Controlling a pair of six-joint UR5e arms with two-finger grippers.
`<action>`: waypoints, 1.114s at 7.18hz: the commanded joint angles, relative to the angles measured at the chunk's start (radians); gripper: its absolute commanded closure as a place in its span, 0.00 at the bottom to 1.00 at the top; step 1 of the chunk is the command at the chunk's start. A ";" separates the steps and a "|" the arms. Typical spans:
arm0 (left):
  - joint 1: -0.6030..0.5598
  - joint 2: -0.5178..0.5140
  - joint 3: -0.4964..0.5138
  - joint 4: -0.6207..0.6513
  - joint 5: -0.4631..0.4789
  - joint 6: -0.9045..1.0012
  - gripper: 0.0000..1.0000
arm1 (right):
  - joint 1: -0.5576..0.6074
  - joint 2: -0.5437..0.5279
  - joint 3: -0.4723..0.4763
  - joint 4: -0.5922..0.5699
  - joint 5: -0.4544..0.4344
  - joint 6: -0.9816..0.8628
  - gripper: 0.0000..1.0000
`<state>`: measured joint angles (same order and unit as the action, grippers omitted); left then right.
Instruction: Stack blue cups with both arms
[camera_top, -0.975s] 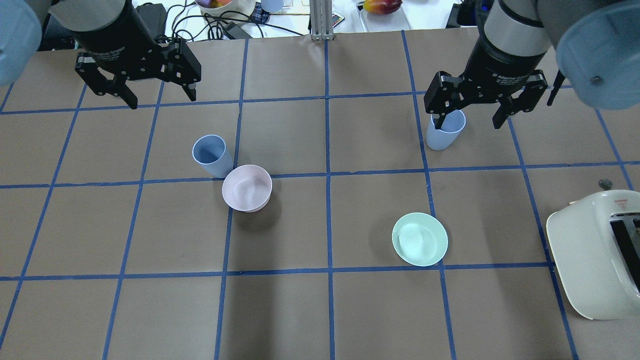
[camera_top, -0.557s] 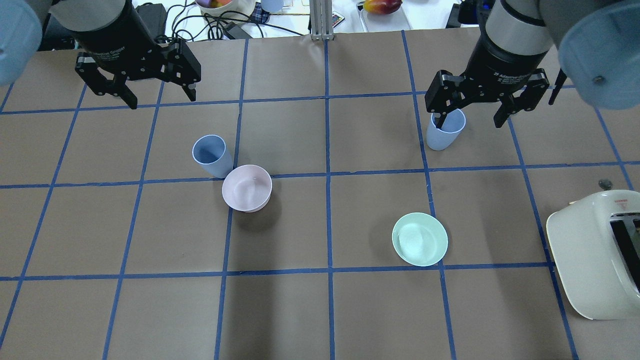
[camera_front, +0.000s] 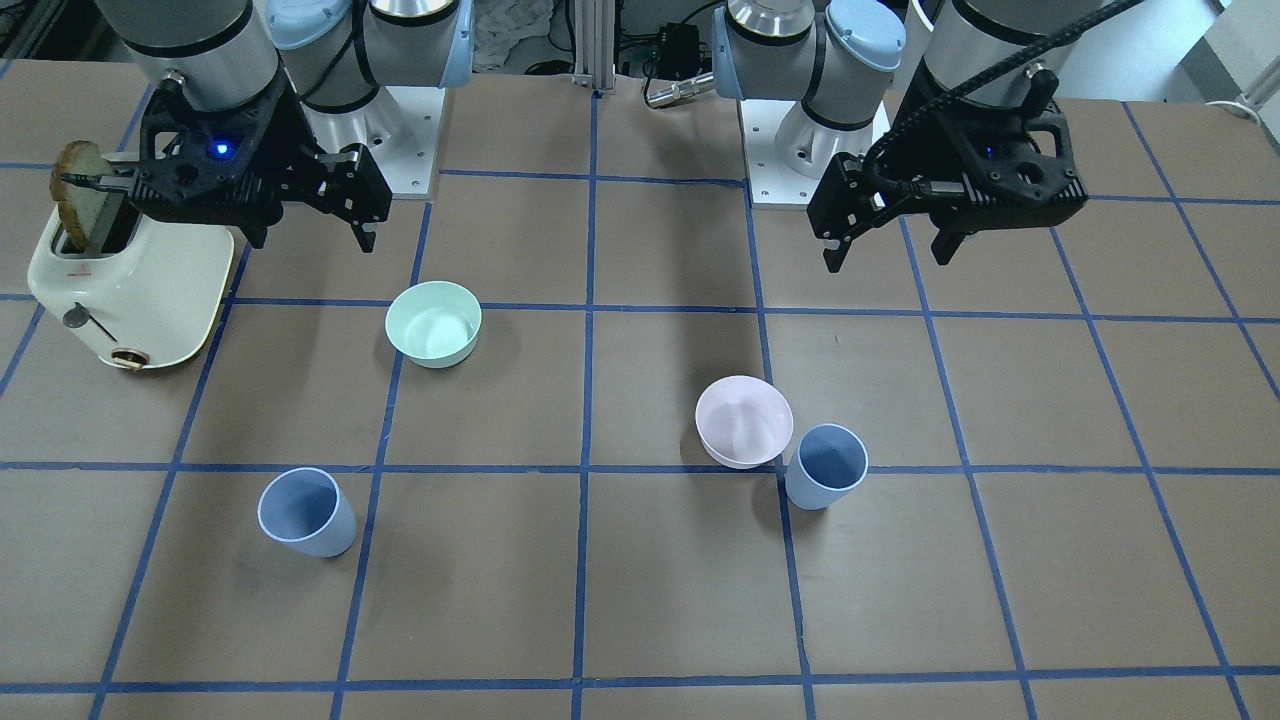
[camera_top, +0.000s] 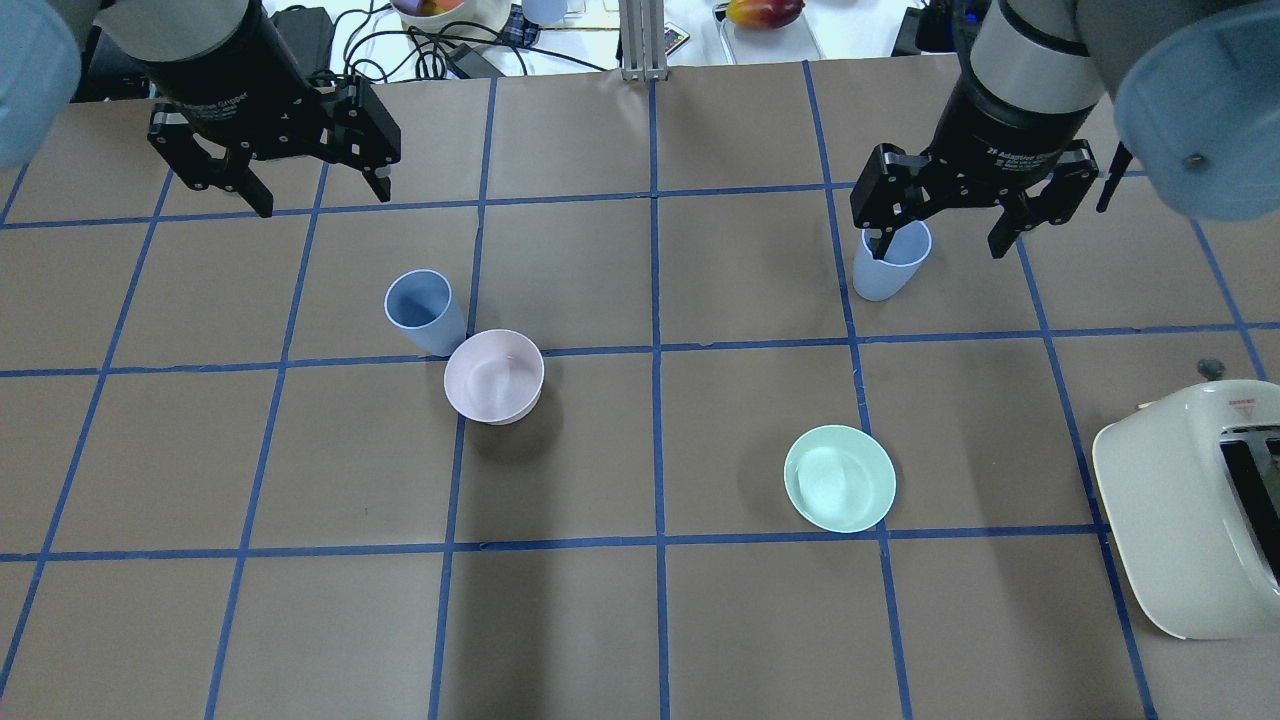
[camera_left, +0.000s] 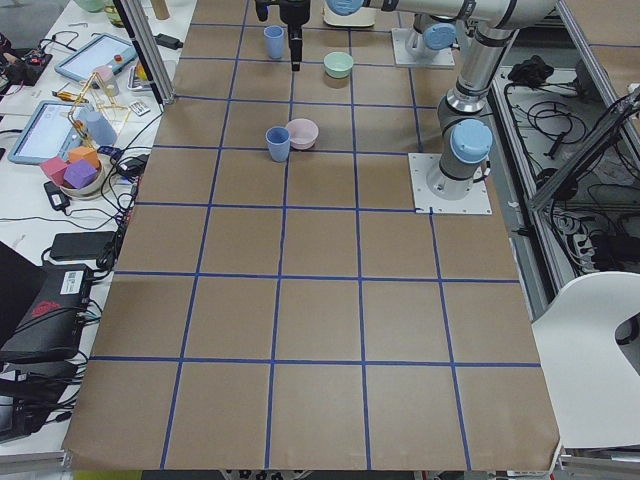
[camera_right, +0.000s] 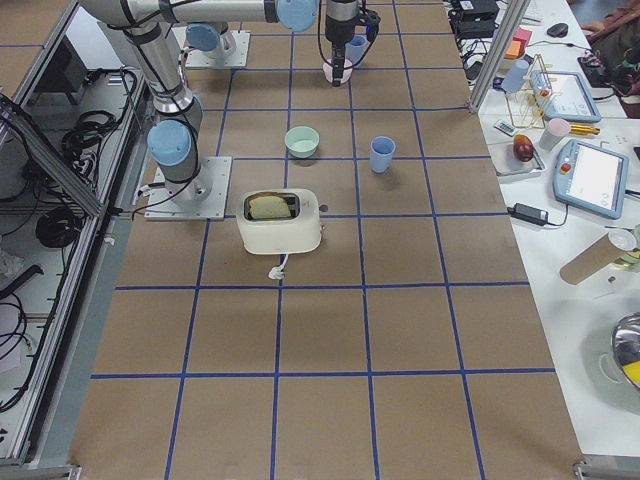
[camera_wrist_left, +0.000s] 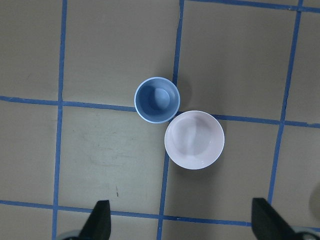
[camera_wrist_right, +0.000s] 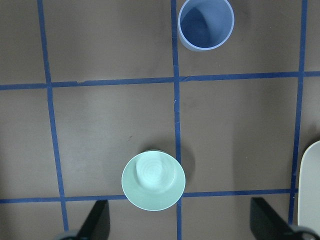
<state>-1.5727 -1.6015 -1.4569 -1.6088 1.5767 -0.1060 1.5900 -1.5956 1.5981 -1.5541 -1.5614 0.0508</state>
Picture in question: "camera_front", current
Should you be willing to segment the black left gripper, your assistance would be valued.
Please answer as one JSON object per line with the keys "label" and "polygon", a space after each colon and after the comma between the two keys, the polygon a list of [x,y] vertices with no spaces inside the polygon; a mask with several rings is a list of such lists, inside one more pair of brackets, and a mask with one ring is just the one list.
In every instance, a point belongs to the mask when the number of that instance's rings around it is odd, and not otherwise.
{"label": "black left gripper", "polygon": [[936,228],[931,252],[947,266],[966,237],[983,231],[1057,225],[1088,193],[1073,155],[1056,76],[1033,76],[1009,108],[963,97],[910,126],[908,118],[943,87],[915,76],[878,156],[838,152],[806,206],[828,273],[840,273],[852,241],[904,215]]}

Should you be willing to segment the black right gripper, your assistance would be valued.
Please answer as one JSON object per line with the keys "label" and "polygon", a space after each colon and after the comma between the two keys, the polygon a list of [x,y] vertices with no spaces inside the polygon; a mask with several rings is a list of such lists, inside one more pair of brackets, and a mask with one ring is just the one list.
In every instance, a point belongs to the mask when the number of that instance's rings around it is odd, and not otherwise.
{"label": "black right gripper", "polygon": [[292,83],[273,77],[247,102],[196,109],[169,76],[152,91],[140,126],[131,204],[157,222],[236,227],[262,250],[285,202],[342,219],[372,252],[393,193],[370,149],[338,152],[317,142]]}

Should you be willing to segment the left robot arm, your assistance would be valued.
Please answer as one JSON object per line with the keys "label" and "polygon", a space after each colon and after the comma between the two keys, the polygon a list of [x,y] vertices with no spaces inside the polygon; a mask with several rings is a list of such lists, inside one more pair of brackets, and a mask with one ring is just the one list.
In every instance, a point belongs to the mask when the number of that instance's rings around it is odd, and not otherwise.
{"label": "left robot arm", "polygon": [[817,176],[812,233],[836,273],[852,242],[927,215],[945,265],[983,231],[1048,228],[1088,193],[1056,104],[1059,70],[1097,1],[942,1],[890,129],[867,149],[812,135],[870,129],[905,69],[908,28],[879,1],[726,1],[713,19],[716,92],[792,104],[782,146]]}

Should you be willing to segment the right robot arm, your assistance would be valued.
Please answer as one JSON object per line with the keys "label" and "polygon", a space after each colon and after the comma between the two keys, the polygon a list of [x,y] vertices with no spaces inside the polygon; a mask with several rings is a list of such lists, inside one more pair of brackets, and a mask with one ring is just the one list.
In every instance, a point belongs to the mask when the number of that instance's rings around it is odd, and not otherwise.
{"label": "right robot arm", "polygon": [[101,1],[154,91],[122,186],[156,222],[237,228],[261,249],[288,202],[364,252],[390,214],[392,90],[463,86],[471,1]]}

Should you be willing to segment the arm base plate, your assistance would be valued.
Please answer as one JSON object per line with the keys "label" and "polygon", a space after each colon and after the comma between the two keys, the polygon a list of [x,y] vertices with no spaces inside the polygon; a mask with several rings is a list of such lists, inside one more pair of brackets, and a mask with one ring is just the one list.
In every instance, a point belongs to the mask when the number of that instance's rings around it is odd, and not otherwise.
{"label": "arm base plate", "polygon": [[445,119],[444,88],[380,88],[365,106],[346,113],[305,108],[320,145],[335,152],[346,145],[367,146],[394,199],[429,200],[438,179],[438,155]]}
{"label": "arm base plate", "polygon": [[890,128],[883,102],[869,124],[852,131],[819,124],[799,101],[744,100],[739,110],[756,209],[803,210],[833,155],[864,154]]}

